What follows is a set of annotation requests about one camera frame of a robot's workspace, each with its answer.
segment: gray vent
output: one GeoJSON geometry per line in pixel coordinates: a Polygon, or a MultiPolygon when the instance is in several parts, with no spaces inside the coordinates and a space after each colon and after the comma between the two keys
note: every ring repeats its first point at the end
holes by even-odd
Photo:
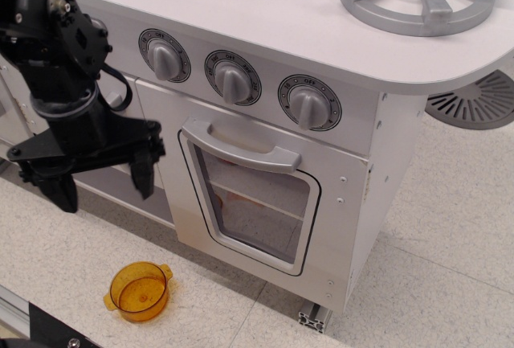
{"type": "Polygon", "coordinates": [[[426,112],[463,129],[497,129],[514,121],[514,81],[494,71],[456,91],[430,96],[426,112]]]}

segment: bowl handle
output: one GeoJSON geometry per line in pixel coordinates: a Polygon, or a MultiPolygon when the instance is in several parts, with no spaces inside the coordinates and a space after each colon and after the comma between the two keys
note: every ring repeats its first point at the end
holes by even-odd
{"type": "Polygon", "coordinates": [[[117,309],[118,307],[116,306],[116,304],[114,304],[114,302],[112,302],[112,298],[111,298],[111,295],[109,293],[107,293],[105,296],[104,296],[104,304],[105,304],[105,307],[108,309],[108,310],[114,310],[114,309],[117,309]]]}
{"type": "Polygon", "coordinates": [[[159,268],[163,271],[164,275],[166,276],[166,281],[169,280],[171,277],[173,277],[173,272],[169,268],[168,265],[163,264],[159,268]]]}

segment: knob dial label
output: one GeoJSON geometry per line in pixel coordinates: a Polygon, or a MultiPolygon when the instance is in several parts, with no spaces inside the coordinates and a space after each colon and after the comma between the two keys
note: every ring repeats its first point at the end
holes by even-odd
{"type": "Polygon", "coordinates": [[[262,85],[260,83],[259,76],[255,69],[248,63],[244,58],[239,55],[236,55],[234,52],[230,51],[214,51],[206,59],[206,76],[209,80],[212,88],[220,95],[223,96],[223,92],[219,89],[216,84],[216,69],[222,68],[223,65],[233,65],[243,71],[250,80],[251,83],[251,94],[250,96],[236,103],[237,105],[251,105],[254,104],[261,95],[262,85]]]}
{"type": "Polygon", "coordinates": [[[186,81],[191,74],[191,62],[188,55],[186,54],[186,51],[184,51],[184,48],[182,48],[182,45],[180,45],[178,41],[172,36],[163,31],[159,31],[158,29],[147,29],[141,33],[141,36],[139,36],[139,51],[141,52],[141,55],[143,56],[143,59],[148,64],[148,66],[152,68],[152,71],[154,71],[154,68],[150,64],[148,57],[149,45],[152,41],[162,41],[163,43],[170,45],[170,47],[174,49],[180,56],[182,61],[182,69],[180,70],[178,76],[175,76],[168,81],[171,81],[172,83],[181,83],[186,81]]]}
{"type": "Polygon", "coordinates": [[[295,88],[312,88],[323,95],[330,104],[330,117],[319,127],[313,127],[311,131],[327,131],[333,129],[341,120],[342,108],[335,92],[322,81],[307,75],[293,75],[285,79],[279,86],[279,102],[282,110],[289,118],[298,124],[298,119],[291,109],[291,92],[295,88]]]}

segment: control knob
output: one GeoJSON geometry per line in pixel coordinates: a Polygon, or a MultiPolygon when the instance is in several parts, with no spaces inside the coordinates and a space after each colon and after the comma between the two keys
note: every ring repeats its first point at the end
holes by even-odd
{"type": "Polygon", "coordinates": [[[238,66],[231,63],[220,63],[216,66],[214,81],[223,100],[228,104],[245,101],[251,96],[250,76],[238,66]]]}
{"type": "Polygon", "coordinates": [[[291,114],[298,120],[301,129],[314,129],[328,122],[332,108],[323,93],[315,88],[303,86],[289,94],[291,114]]]}
{"type": "Polygon", "coordinates": [[[159,80],[171,80],[182,72],[180,55],[163,40],[156,39],[148,44],[148,61],[159,80]]]}

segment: translucent orange bowl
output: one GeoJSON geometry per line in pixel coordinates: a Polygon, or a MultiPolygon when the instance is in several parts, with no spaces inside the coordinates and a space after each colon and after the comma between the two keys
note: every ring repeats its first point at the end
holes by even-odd
{"type": "Polygon", "coordinates": [[[129,321],[148,321],[156,317],[169,298],[168,280],[173,276],[168,265],[136,262],[121,269],[104,296],[107,309],[118,309],[129,321]]]}

